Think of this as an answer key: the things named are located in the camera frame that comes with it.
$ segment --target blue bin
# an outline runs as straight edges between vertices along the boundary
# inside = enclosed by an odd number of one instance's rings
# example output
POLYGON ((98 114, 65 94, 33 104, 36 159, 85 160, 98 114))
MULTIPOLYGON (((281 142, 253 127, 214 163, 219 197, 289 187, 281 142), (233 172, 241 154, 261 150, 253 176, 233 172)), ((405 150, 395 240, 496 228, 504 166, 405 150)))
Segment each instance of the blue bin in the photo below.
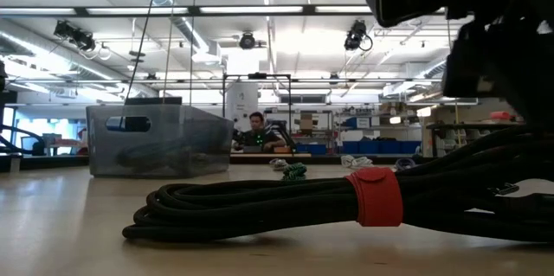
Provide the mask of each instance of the blue bin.
POLYGON ((416 148, 421 146, 422 142, 420 141, 404 141, 400 149, 401 154, 415 154, 416 148))
POLYGON ((353 129, 356 129, 358 126, 358 120, 356 117, 348 118, 344 123, 343 126, 351 127, 353 129))
POLYGON ((296 145, 296 151, 297 152, 309 152, 308 151, 308 145, 306 145, 306 144, 297 144, 296 145))
POLYGON ((379 141, 361 141, 359 143, 360 154, 378 154, 379 141))
POLYGON ((343 154, 359 154, 359 142, 343 142, 343 154))
POLYGON ((401 143, 398 141, 380 141, 379 152, 381 154, 400 154, 401 143))
POLYGON ((325 155, 327 153, 327 146, 322 144, 310 144, 308 149, 312 155, 325 155))

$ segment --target dark shirt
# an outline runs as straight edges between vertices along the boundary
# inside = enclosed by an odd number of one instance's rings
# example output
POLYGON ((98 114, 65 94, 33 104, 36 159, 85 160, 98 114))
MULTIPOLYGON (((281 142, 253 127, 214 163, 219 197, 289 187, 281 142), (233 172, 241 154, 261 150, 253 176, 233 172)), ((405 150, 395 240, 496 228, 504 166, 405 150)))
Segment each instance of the dark shirt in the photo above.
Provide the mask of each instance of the dark shirt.
POLYGON ((263 146, 269 142, 280 141, 273 132, 244 132, 244 146, 263 146))

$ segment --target wooden table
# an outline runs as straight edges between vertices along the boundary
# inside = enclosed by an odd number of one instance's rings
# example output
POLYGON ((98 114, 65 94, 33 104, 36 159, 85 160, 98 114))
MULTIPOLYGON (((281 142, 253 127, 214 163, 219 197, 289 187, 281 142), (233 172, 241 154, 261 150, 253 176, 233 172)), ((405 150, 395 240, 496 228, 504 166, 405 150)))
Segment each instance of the wooden table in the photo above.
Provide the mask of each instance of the wooden table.
MULTIPOLYGON (((340 166, 308 166, 341 177, 340 166)), ((279 179, 267 166, 186 180, 279 179)), ((208 245, 130 242, 121 229, 145 196, 175 181, 94 179, 85 169, 0 175, 0 275, 551 275, 554 247, 355 222, 292 228, 208 245)), ((545 183, 522 189, 552 192, 545 183)))

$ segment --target red strap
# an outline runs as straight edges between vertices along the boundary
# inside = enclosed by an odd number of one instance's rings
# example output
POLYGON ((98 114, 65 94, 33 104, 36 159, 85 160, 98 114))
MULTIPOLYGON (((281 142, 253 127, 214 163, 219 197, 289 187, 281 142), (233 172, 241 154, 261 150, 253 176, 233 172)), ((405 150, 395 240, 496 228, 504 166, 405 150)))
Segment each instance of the red strap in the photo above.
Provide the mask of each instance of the red strap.
POLYGON ((389 168, 364 168, 346 177, 358 197, 358 223, 363 227, 397 227, 403 205, 395 173, 389 168))

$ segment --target green cable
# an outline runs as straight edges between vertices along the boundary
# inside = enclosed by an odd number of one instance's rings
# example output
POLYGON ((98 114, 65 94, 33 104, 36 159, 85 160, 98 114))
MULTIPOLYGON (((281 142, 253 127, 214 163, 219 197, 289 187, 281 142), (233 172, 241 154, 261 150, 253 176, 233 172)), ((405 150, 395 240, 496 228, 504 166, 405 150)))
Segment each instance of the green cable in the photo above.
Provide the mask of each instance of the green cable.
POLYGON ((306 180, 307 167, 303 163, 289 164, 283 170, 283 181, 306 180))

